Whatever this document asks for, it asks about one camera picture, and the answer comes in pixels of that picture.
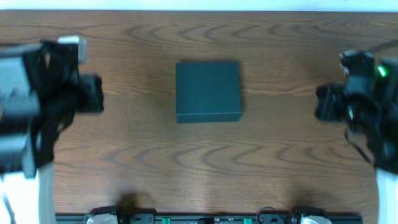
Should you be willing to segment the black box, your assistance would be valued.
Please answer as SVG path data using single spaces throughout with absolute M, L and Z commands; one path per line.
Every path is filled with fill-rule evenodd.
M 178 123 L 239 121 L 243 114 L 237 61 L 175 65 Z

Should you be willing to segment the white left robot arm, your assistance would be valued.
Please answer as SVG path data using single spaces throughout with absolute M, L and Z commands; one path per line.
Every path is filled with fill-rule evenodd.
M 78 113 L 101 113 L 101 77 L 81 74 L 77 36 L 1 46 L 1 222 L 55 223 L 54 147 Z

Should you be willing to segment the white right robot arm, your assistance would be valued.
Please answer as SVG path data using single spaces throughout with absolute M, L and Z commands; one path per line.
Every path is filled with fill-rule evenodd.
M 372 158 L 379 196 L 378 223 L 397 223 L 397 61 L 344 58 L 345 83 L 319 86 L 315 116 L 346 123 L 363 134 Z

